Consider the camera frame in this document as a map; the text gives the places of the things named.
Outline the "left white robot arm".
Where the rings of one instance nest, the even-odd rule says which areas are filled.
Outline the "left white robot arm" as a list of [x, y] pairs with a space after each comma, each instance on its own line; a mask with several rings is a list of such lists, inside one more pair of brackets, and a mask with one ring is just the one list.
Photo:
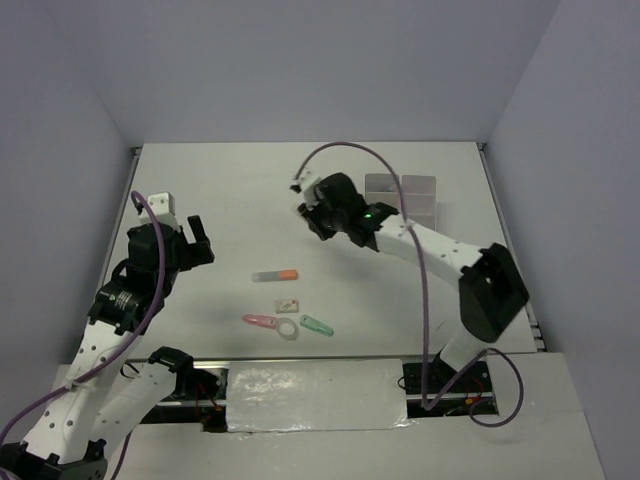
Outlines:
[[116, 448], [157, 403], [217, 393], [217, 377], [171, 347], [154, 351], [120, 393], [110, 393], [178, 274], [214, 260], [199, 216], [188, 222], [193, 242], [170, 213], [142, 215], [128, 231], [128, 256], [98, 290], [65, 381], [36, 401], [43, 413], [28, 434], [2, 444], [2, 478], [102, 479]]

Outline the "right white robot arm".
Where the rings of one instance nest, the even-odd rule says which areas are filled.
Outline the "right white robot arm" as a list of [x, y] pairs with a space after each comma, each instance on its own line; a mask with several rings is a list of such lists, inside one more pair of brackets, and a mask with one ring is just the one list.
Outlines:
[[290, 188], [302, 197], [298, 214], [321, 240], [343, 233], [359, 247], [418, 266], [423, 275], [433, 274], [457, 292], [458, 325], [429, 366], [446, 391], [457, 391], [469, 380], [467, 364], [493, 347], [529, 302], [505, 246], [466, 244], [413, 221], [410, 197], [403, 191], [395, 205], [371, 203], [347, 175], [322, 178], [309, 170]]

